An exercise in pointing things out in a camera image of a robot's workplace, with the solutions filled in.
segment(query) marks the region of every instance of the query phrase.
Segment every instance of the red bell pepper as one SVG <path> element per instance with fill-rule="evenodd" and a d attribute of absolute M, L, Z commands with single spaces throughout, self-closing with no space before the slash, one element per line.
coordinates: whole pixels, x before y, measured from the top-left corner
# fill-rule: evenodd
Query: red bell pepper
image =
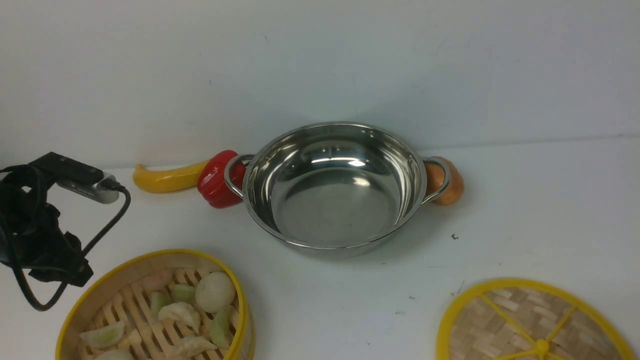
<path fill-rule="evenodd" d="M 198 192 L 214 208 L 226 208 L 242 201 L 225 184 L 225 167 L 235 156 L 237 156 L 235 151 L 224 150 L 211 158 L 200 173 Z M 230 171 L 231 182 L 238 188 L 242 188 L 245 170 L 244 164 L 237 163 Z"/>

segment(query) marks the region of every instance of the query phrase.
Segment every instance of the pot handle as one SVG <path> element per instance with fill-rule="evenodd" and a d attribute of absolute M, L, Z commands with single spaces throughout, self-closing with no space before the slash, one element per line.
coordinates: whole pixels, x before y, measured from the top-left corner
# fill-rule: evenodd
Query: pot handle
<path fill-rule="evenodd" d="M 449 170 L 449 166 L 444 161 L 438 158 L 422 158 L 422 161 L 425 163 L 432 163 L 432 164 L 438 165 L 439 167 L 442 168 L 442 170 L 444 170 L 444 180 L 442 181 L 442 185 L 440 185 L 440 188 L 435 192 L 424 196 L 424 199 L 422 200 L 422 205 L 425 205 L 427 202 L 431 202 L 439 198 L 445 191 L 447 191 L 447 188 L 449 187 L 449 183 L 451 183 L 451 171 Z"/>
<path fill-rule="evenodd" d="M 243 163 L 245 161 L 249 162 L 251 159 L 253 159 L 254 156 L 255 155 L 238 155 L 232 158 L 231 160 L 229 160 L 229 162 L 227 163 L 227 166 L 225 167 L 225 184 L 227 184 L 227 187 L 229 188 L 229 190 L 231 190 L 234 194 L 238 195 L 240 199 L 243 198 L 242 190 L 240 190 L 236 185 L 234 185 L 231 182 L 231 168 L 238 161 L 242 161 Z"/>

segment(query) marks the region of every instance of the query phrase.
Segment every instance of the woven bamboo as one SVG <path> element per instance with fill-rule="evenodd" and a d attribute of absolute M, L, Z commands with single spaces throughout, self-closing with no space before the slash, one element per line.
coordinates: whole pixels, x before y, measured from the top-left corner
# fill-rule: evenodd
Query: woven bamboo
<path fill-rule="evenodd" d="M 535 353 L 539 340 L 548 343 L 543 357 Z M 473 298 L 454 322 L 449 355 L 452 360 L 623 359 L 589 316 L 530 288 L 497 289 Z"/>

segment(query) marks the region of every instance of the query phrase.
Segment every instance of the toy banana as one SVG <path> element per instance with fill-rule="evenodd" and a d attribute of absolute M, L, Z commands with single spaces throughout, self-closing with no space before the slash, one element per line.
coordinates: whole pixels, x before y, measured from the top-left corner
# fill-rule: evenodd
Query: toy banana
<path fill-rule="evenodd" d="M 142 164 L 136 165 L 133 182 L 150 193 L 176 192 L 196 186 L 198 176 L 209 160 L 171 170 L 148 170 Z"/>

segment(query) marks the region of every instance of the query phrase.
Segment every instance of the white wall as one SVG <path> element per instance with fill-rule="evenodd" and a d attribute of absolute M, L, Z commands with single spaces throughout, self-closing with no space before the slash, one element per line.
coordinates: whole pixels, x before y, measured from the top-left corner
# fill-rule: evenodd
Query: white wall
<path fill-rule="evenodd" d="M 0 2 L 2 165 L 176 164 L 339 119 L 416 149 L 640 135 L 640 1 Z"/>

